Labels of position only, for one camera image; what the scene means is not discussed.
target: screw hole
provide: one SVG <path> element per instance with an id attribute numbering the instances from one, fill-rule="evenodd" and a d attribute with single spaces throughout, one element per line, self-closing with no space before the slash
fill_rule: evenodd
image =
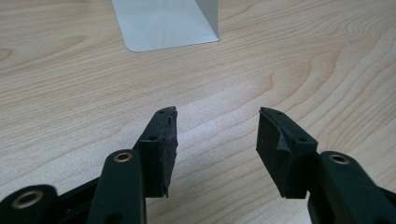
<path id="1" fill-rule="evenodd" d="M 22 209 L 25 207 L 30 207 L 35 203 L 38 203 L 44 196 L 43 191 L 41 190 L 30 190 L 23 193 L 20 197 L 18 197 L 14 202 L 12 202 L 12 207 L 17 209 Z"/>
<path id="2" fill-rule="evenodd" d="M 125 162 L 128 161 L 132 158 L 131 153 L 120 153 L 117 156 L 114 157 L 114 161 L 116 162 Z"/>
<path id="3" fill-rule="evenodd" d="M 158 139 L 157 136 L 150 136 L 150 137 L 148 138 L 148 140 L 150 140 L 150 141 L 156 141 L 157 139 Z"/>
<path id="4" fill-rule="evenodd" d="M 106 224 L 119 224 L 122 222 L 122 214 L 121 213 L 113 213 L 106 217 Z"/>
<path id="5" fill-rule="evenodd" d="M 339 164 L 346 165 L 349 163 L 349 160 L 347 158 L 340 156 L 340 155 L 332 154 L 332 155 L 330 155 L 329 158 L 330 158 L 330 160 L 337 162 Z"/>

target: wood grain pattern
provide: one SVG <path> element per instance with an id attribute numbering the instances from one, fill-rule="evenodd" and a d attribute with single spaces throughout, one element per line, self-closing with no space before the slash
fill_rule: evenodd
<path id="1" fill-rule="evenodd" d="M 220 1 L 220 42 L 132 53 L 111 1 L 2 1 L 0 199 L 91 180 L 169 105 L 177 164 L 148 223 L 310 222 L 255 151 L 260 106 L 396 191 L 395 12 L 394 0 Z"/>

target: wooden table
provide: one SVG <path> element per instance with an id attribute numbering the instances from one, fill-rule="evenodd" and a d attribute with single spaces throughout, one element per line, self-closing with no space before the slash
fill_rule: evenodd
<path id="1" fill-rule="evenodd" d="M 396 2 L 220 1 L 221 40 L 132 53 L 111 1 L 0 3 L 0 199 L 99 176 L 153 113 L 178 110 L 169 199 L 148 223 L 309 223 L 255 151 L 259 109 L 396 191 Z"/>

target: metal stand base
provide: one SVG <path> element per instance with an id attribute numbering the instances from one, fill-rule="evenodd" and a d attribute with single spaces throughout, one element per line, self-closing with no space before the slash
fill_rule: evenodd
<path id="1" fill-rule="evenodd" d="M 219 41 L 218 0 L 113 0 L 127 49 Z"/>

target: light wood tabletop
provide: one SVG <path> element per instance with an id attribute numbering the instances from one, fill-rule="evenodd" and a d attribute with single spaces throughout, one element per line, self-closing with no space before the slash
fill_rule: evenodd
<path id="1" fill-rule="evenodd" d="M 257 154 L 261 106 L 396 191 L 396 1 L 219 2 L 220 42 L 133 53 L 110 0 L 0 3 L 0 200 L 59 194 L 178 111 L 168 199 L 148 223 L 310 223 Z"/>

